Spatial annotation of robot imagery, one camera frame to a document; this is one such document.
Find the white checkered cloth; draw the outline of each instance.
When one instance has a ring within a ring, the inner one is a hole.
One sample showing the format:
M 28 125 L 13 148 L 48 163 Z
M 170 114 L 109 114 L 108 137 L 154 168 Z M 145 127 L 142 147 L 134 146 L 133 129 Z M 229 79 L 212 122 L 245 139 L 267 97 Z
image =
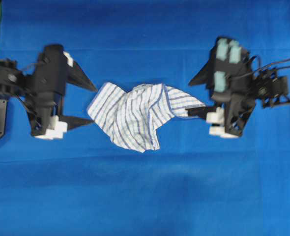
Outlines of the white checkered cloth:
M 173 117 L 188 117 L 186 108 L 205 106 L 202 102 L 164 84 L 139 85 L 126 93 L 105 83 L 87 112 L 111 141 L 139 152 L 158 150 L 156 129 Z

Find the black cable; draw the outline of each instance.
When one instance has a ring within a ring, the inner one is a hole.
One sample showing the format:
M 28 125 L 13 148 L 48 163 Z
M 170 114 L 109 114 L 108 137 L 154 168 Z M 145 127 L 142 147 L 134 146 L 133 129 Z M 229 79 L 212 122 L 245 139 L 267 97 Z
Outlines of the black cable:
M 253 75 L 254 73 L 258 72 L 258 71 L 261 71 L 261 70 L 264 70 L 264 69 L 267 69 L 269 68 L 270 66 L 272 65 L 276 65 L 276 64 L 281 64 L 281 63 L 285 63 L 285 62 L 288 62 L 290 61 L 290 58 L 288 59 L 285 59 L 285 60 L 280 60 L 280 61 L 275 61 L 275 62 L 271 62 L 270 64 L 267 64 L 263 67 L 260 67 L 258 69 L 256 69 L 255 71 L 252 71 L 252 72 L 249 72 L 249 73 L 246 73 L 246 74 L 243 74 L 243 75 L 240 75 L 240 76 L 233 76 L 231 77 L 232 80 L 238 80 L 238 79 L 241 79 L 243 77 L 246 77 L 246 76 L 249 76 L 249 75 Z
M 22 69 L 19 70 L 18 72 L 14 73 L 14 75 L 17 75 L 17 74 L 19 74 L 19 73 L 21 73 L 21 72 L 23 72 L 23 71 L 26 71 L 26 70 L 28 70 L 28 69 L 34 67 L 34 66 L 37 66 L 37 65 L 44 65 L 44 64 L 46 64 L 46 62 L 44 62 L 44 61 L 39 61 L 39 62 L 30 63 L 29 65 L 25 66 L 24 68 L 22 68 Z
M 290 65 L 283 66 L 283 67 L 278 67 L 278 68 L 276 68 L 276 70 L 282 70 L 282 69 L 287 69 L 287 68 L 290 68 Z

